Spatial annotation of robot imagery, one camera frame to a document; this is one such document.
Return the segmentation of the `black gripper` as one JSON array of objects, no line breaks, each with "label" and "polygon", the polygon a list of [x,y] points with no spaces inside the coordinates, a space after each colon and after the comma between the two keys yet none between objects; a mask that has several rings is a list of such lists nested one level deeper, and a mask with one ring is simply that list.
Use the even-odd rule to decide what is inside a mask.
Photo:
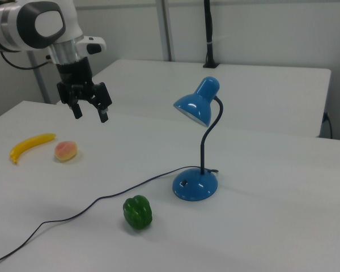
[{"label": "black gripper", "polygon": [[97,109],[101,123],[107,122],[112,100],[105,83],[93,82],[88,58],[70,64],[57,64],[56,67],[61,78],[57,83],[60,99],[71,108],[74,117],[79,119],[83,116],[78,101],[84,100]]}]

